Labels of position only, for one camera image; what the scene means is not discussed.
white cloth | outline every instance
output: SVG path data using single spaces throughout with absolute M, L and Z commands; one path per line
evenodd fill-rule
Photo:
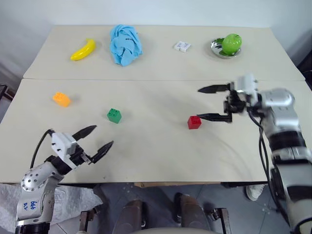
M 0 226 L 9 232 L 15 231 L 16 208 L 21 194 L 19 184 L 0 184 Z M 102 204 L 92 189 L 59 186 L 55 190 L 55 204 L 51 224 L 80 215 Z

table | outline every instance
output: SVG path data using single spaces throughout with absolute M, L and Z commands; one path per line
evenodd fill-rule
M 97 128 L 79 141 L 93 155 L 114 140 L 97 164 L 83 164 L 63 182 L 239 182 L 264 181 L 258 155 L 258 129 L 247 115 L 233 123 L 203 121 L 189 130 L 187 119 L 202 113 L 222 113 L 226 93 L 203 94 L 197 89 L 215 84 L 203 80 L 37 80 L 23 79 L 0 124 L 1 182 L 19 182 L 28 170 L 43 132 L 75 133 Z M 307 146 L 312 146 L 312 95 L 304 81 L 260 81 L 259 89 L 285 87 L 296 98 Z M 63 108 L 52 101 L 66 93 L 72 103 Z M 119 124 L 107 120 L 110 108 L 121 111 Z M 52 154 L 46 139 L 35 165 Z
M 112 28 L 55 26 L 24 78 L 232 80 L 253 72 L 258 80 L 305 80 L 269 28 L 135 26 L 144 54 L 126 67 L 114 64 L 111 56 Z M 242 53 L 220 59 L 212 53 L 210 42 L 229 33 L 242 36 Z M 95 39 L 97 49 L 83 60 L 70 61 L 86 38 Z M 180 40 L 192 45 L 186 53 L 173 49 Z

orange block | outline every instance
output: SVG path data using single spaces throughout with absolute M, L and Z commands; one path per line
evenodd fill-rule
M 66 94 L 62 94 L 60 92 L 56 92 L 53 96 L 53 100 L 60 106 L 67 107 L 71 102 Z

silver plate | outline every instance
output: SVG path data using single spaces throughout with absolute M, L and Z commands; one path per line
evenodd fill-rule
M 230 59 L 233 57 L 236 57 L 240 54 L 241 48 L 239 48 L 234 54 L 227 55 L 222 51 L 222 42 L 224 38 L 216 38 L 211 41 L 211 50 L 217 55 L 218 57 L 222 59 Z

light blue towel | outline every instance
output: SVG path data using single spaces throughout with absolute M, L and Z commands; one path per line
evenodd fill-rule
M 111 30 L 110 35 L 110 49 L 115 63 L 127 66 L 143 53 L 134 27 L 119 24 Z

